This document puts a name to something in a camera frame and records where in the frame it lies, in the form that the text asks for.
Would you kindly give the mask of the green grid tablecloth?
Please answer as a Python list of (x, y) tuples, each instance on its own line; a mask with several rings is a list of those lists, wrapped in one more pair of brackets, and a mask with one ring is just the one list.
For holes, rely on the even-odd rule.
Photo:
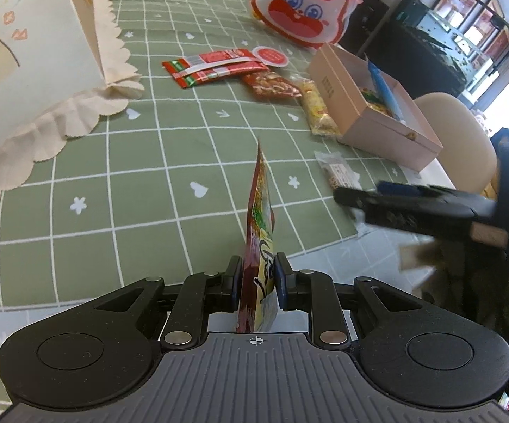
[(396, 234), (362, 231), (316, 161), (343, 155), (364, 188), (400, 182), (395, 163), (321, 139), (294, 101), (255, 99), (237, 79), (182, 89), (163, 62), (268, 46), (303, 73), (312, 53), (258, 26), (247, 0), (113, 0), (143, 96), (35, 166), (0, 201), (0, 309), (58, 306), (148, 275), (176, 284), (244, 249), (254, 163), (263, 154), (276, 249), (339, 282), (409, 288)]

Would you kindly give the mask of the yellow noodle snack packet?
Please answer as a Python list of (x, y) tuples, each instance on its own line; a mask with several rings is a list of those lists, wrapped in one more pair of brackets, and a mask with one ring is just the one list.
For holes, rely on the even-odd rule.
[(302, 107), (310, 130), (315, 136), (336, 139), (340, 136), (339, 127), (330, 116), (327, 105), (319, 93), (316, 84), (307, 78), (299, 78), (296, 87), (301, 94)]

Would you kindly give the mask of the red nut snack packet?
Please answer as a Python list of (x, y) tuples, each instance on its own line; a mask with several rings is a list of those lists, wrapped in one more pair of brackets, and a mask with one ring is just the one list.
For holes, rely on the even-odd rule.
[(299, 98), (300, 90), (289, 80), (272, 71), (245, 74), (241, 78), (249, 90), (259, 98)]

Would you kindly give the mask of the red white rabbit bag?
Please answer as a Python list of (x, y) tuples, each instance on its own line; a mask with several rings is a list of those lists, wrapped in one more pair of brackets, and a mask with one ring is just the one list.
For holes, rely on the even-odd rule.
[(292, 42), (310, 48), (335, 44), (362, 0), (249, 0), (253, 17)]

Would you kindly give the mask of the pink cardboard box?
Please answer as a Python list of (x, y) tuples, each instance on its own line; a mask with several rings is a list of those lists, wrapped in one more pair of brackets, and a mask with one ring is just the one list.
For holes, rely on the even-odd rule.
[(395, 78), (382, 76), (402, 111), (401, 121), (373, 108), (365, 99), (362, 91), (374, 89), (365, 60), (326, 44), (312, 58), (308, 73), (339, 127), (340, 143), (417, 172), (442, 151), (442, 143), (418, 105)]

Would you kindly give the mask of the beige chair right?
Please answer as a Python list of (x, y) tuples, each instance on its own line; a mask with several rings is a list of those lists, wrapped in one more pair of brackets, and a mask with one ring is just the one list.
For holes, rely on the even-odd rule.
[(473, 113), (445, 93), (424, 94), (415, 104), (442, 143), (438, 161), (455, 188), (481, 194), (496, 173), (497, 156)]

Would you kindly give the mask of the red long snack packet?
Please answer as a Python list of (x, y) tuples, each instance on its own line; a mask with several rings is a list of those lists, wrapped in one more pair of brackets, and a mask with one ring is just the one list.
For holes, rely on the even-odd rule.
[(162, 65), (182, 89), (229, 76), (269, 71), (267, 65), (245, 49), (209, 51), (164, 61)]

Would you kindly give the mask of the brown square snack packet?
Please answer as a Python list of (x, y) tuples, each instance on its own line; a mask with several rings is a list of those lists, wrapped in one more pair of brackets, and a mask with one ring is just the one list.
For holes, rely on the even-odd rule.
[(324, 171), (332, 189), (347, 187), (361, 189), (359, 174), (356, 173), (339, 152), (315, 152), (316, 161)]

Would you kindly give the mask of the white paper bag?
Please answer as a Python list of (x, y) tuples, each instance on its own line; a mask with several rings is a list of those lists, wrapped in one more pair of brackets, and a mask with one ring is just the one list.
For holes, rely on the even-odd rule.
[(0, 0), (0, 196), (143, 94), (112, 0)]

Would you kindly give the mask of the black cabinet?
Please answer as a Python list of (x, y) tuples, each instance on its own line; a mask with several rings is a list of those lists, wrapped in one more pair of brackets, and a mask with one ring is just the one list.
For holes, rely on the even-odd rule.
[(339, 43), (411, 97), (485, 110), (509, 83), (509, 0), (362, 0)]

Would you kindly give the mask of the green snack packet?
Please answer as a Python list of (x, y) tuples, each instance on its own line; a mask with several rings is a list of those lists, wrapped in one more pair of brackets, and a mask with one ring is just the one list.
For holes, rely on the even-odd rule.
[(383, 100), (377, 95), (375, 91), (371, 91), (366, 88), (360, 88), (359, 90), (369, 107), (377, 110), (382, 110), (385, 108)]

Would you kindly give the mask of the red white round packet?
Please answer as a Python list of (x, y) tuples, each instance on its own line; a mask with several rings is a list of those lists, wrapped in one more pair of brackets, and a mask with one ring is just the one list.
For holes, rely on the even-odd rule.
[(262, 63), (273, 68), (285, 68), (290, 64), (289, 58), (275, 48), (256, 46), (252, 49), (253, 55)]

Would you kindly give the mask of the blue white snack packet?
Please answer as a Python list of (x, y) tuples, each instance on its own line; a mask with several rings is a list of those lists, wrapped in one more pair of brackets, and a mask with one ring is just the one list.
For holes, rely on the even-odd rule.
[(393, 95), (391, 89), (388, 84), (385, 82), (381, 70), (370, 60), (367, 60), (367, 68), (368, 72), (371, 75), (372, 82), (375, 86), (375, 91), (379, 95), (379, 97), (383, 100), (386, 108), (392, 114), (395, 120), (398, 120), (401, 123), (405, 123), (403, 118), (403, 113), (401, 108), (399, 107), (399, 103)]

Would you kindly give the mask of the red yellow snack packet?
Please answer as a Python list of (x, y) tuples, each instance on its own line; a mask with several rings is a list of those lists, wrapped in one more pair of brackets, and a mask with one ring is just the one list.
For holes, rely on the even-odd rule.
[(246, 222), (246, 250), (236, 331), (268, 331), (277, 315), (274, 293), (274, 215), (269, 198), (268, 166), (261, 144), (257, 157)]

